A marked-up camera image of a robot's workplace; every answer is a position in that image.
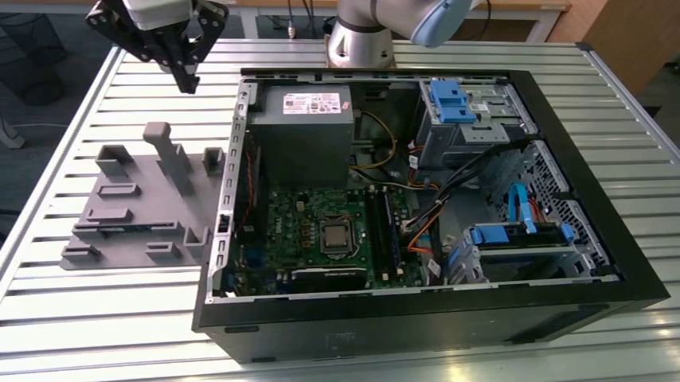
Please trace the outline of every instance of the motherboard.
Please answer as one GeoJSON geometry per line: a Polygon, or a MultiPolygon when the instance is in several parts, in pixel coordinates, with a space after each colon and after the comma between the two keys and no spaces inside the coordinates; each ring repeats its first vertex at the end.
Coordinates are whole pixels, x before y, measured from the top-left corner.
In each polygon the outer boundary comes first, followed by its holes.
{"type": "Polygon", "coordinates": [[[242,249],[251,293],[421,286],[418,260],[402,255],[397,235],[406,200],[401,189],[271,191],[266,245],[242,249]],[[335,275],[345,285],[329,285],[335,275]]]}

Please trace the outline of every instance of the yellow wire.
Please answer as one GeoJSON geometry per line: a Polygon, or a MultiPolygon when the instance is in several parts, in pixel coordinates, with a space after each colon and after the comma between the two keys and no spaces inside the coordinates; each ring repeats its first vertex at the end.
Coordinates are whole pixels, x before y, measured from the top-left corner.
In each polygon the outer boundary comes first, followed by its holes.
{"type": "Polygon", "coordinates": [[[378,125],[382,126],[382,128],[386,131],[386,133],[390,135],[391,151],[390,151],[390,155],[386,157],[386,159],[383,161],[379,161],[378,163],[371,163],[370,165],[350,166],[350,168],[355,169],[355,170],[375,169],[377,167],[385,165],[389,161],[391,161],[391,158],[394,158],[394,154],[397,153],[397,139],[394,138],[394,134],[391,133],[390,128],[386,126],[385,122],[382,122],[382,119],[379,119],[375,116],[375,114],[370,113],[369,111],[363,111],[362,110],[361,113],[369,115],[370,117],[373,117],[375,122],[378,122],[378,125]]]}

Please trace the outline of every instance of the cpu socket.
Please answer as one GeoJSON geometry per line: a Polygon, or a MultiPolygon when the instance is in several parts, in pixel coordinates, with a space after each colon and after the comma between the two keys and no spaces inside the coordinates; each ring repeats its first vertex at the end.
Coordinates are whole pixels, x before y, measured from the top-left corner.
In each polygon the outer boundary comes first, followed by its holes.
{"type": "Polygon", "coordinates": [[[330,259],[342,259],[351,253],[354,238],[351,219],[346,216],[325,216],[319,221],[321,252],[330,259]]]}

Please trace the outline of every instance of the black mesh trash can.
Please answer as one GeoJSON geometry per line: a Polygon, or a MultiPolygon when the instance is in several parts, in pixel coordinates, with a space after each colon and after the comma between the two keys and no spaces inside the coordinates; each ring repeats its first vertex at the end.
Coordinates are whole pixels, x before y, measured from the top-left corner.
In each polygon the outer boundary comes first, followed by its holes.
{"type": "Polygon", "coordinates": [[[55,67],[37,64],[7,35],[0,36],[0,82],[27,105],[45,105],[64,95],[55,67]]]}
{"type": "Polygon", "coordinates": [[[0,29],[37,64],[52,65],[65,49],[45,14],[0,14],[0,29]]]}

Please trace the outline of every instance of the power supply label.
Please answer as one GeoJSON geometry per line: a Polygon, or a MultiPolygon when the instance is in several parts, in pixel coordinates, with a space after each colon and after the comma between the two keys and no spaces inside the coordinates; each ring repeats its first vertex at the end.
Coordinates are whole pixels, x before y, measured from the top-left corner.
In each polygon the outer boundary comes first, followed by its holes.
{"type": "Polygon", "coordinates": [[[339,93],[289,93],[283,97],[283,114],[339,114],[339,93]]]}

